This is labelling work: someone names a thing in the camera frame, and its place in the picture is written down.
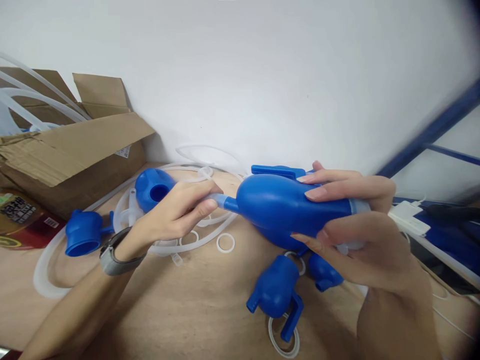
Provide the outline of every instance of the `blue tab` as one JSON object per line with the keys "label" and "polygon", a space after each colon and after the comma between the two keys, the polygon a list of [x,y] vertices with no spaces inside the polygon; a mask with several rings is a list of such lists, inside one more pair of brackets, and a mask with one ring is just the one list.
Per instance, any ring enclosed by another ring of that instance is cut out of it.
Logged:
{"label": "blue tab", "polygon": [[296,167],[288,167],[288,166],[263,166],[263,165],[252,165],[251,166],[251,173],[256,174],[272,174],[272,175],[280,175],[284,178],[295,180],[296,178],[305,176],[305,170],[296,168]]}

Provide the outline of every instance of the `hand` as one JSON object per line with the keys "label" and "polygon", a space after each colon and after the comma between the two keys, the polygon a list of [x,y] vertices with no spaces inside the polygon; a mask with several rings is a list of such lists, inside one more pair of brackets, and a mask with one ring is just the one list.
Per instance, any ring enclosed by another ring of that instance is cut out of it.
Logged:
{"label": "hand", "polygon": [[[319,254],[347,281],[396,294],[411,290],[412,278],[424,278],[424,274],[407,240],[387,215],[395,194],[394,182],[382,176],[363,177],[356,171],[326,170],[318,161],[313,169],[315,173],[299,181],[326,184],[305,193],[311,201],[364,199],[372,211],[331,220],[316,238],[296,233],[292,237]],[[349,250],[348,256],[335,248],[359,240],[365,242],[364,247]]]}
{"label": "hand", "polygon": [[131,233],[135,233],[135,237],[140,238],[144,245],[151,245],[157,240],[184,237],[218,207],[213,199],[201,201],[213,193],[223,194],[213,180],[179,182],[158,205],[138,219]]}

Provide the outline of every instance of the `smartwatch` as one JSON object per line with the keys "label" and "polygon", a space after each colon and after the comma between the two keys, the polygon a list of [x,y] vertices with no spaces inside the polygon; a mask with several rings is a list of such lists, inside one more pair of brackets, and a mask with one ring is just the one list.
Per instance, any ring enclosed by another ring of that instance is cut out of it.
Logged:
{"label": "smartwatch", "polygon": [[120,261],[115,257],[115,248],[125,239],[131,229],[132,227],[130,226],[115,234],[100,250],[101,268],[108,276],[117,276],[132,271],[140,265],[147,255],[144,254],[129,261]]}

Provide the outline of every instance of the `finger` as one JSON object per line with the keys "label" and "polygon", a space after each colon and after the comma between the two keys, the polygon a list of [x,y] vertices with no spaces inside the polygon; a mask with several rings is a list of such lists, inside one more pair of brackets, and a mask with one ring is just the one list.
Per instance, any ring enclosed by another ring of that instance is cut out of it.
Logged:
{"label": "finger", "polygon": [[313,170],[315,170],[316,172],[319,171],[319,170],[325,169],[323,167],[323,165],[320,163],[320,161],[318,161],[318,160],[315,160],[311,166],[312,166]]}
{"label": "finger", "polygon": [[314,173],[298,177],[297,180],[304,184],[323,184],[346,179],[361,178],[362,174],[353,170],[326,170],[324,168]]}
{"label": "finger", "polygon": [[395,195],[396,185],[383,176],[354,177],[334,181],[309,190],[305,196],[313,202],[340,199],[365,199],[373,211],[388,213]]}
{"label": "finger", "polygon": [[371,276],[371,270],[366,264],[342,255],[335,247],[326,245],[317,238],[299,233],[292,233],[291,237],[306,244],[314,253],[320,255],[347,281],[364,284]]}
{"label": "finger", "polygon": [[397,232],[397,225],[388,215],[371,211],[327,222],[318,233],[317,240],[325,246],[356,241],[381,243],[390,241],[391,234]]}
{"label": "finger", "polygon": [[200,202],[189,213],[185,214],[175,222],[184,234],[189,233],[200,220],[207,217],[218,208],[217,202],[213,199],[207,199]]}
{"label": "finger", "polygon": [[175,199],[172,199],[176,202],[173,205],[175,206],[175,217],[177,219],[185,214],[188,209],[195,207],[207,195],[224,193],[213,180],[190,183],[186,187],[180,187],[178,191],[178,194],[175,193]]}

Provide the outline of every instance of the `colorful packaging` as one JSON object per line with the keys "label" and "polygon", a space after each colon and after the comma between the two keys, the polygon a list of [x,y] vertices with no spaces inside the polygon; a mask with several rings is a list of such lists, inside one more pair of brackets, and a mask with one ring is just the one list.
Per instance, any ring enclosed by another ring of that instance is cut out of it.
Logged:
{"label": "colorful packaging", "polygon": [[41,249],[65,226],[19,191],[0,189],[0,246],[12,250]]}

